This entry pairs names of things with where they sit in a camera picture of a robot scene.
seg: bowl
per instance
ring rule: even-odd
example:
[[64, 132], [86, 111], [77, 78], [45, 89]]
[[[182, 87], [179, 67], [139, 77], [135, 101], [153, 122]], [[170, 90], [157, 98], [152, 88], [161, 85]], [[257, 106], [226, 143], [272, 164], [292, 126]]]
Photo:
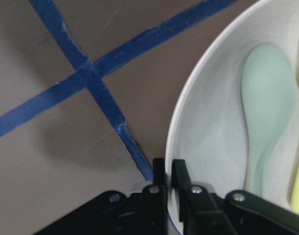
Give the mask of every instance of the bowl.
[[[299, 0], [261, 0], [236, 18], [212, 43], [189, 76], [171, 120], [165, 156], [168, 211], [178, 229], [179, 205], [170, 187], [173, 159], [184, 159], [191, 180], [211, 185], [224, 198], [242, 189], [248, 139], [240, 81], [249, 52], [270, 42], [299, 67]], [[264, 198], [286, 209], [299, 160], [299, 88], [292, 117], [270, 157]]]

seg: metal screw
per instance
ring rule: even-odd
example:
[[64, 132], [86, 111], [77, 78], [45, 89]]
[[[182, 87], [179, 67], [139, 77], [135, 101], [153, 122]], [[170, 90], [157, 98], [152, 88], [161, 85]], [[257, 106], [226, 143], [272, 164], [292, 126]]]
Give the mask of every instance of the metal screw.
[[152, 185], [151, 187], [149, 187], [149, 192], [152, 194], [156, 194], [159, 192], [159, 187], [157, 185]]
[[114, 193], [110, 196], [109, 201], [110, 202], [118, 202], [118, 201], [120, 201], [120, 198], [121, 198], [120, 194]]
[[192, 190], [192, 193], [201, 193], [203, 191], [202, 188], [199, 186], [193, 186], [191, 188], [191, 190]]
[[237, 202], [243, 202], [243, 201], [245, 201], [245, 196], [243, 194], [237, 192], [237, 193], [233, 194], [233, 199]]

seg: green spoon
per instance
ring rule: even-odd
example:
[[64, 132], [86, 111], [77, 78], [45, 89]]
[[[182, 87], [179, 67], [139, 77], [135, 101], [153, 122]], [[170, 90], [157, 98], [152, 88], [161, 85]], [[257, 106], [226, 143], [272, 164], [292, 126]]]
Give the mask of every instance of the green spoon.
[[263, 195], [269, 157], [293, 111], [294, 82], [290, 62], [278, 46], [264, 43], [250, 52], [241, 80], [249, 139], [245, 190], [258, 196]]

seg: bolt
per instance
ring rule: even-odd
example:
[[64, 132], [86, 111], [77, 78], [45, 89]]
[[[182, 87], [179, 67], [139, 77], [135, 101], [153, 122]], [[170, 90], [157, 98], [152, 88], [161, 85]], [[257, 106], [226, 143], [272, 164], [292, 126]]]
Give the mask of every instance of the bolt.
[[121, 198], [120, 194], [114, 193], [109, 197], [109, 201], [110, 202], [118, 202], [118, 201], [120, 201], [120, 198]]
[[233, 194], [233, 199], [237, 202], [243, 202], [245, 201], [245, 196], [239, 192]]
[[159, 192], [159, 187], [157, 185], [152, 185], [151, 187], [149, 187], [149, 192], [152, 194], [156, 194]]
[[192, 190], [192, 193], [201, 193], [203, 191], [202, 188], [199, 186], [193, 186], [191, 188], [191, 190]]

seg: blue tape cross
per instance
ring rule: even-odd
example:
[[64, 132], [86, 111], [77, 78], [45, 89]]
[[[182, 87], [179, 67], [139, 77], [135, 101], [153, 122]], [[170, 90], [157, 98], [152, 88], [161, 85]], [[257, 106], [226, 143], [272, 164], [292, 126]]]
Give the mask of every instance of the blue tape cross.
[[76, 73], [0, 117], [0, 137], [87, 88], [117, 131], [146, 180], [152, 170], [126, 127], [126, 119], [102, 78], [146, 51], [227, 7], [235, 0], [206, 0], [149, 29], [92, 63], [70, 37], [52, 0], [30, 0]]

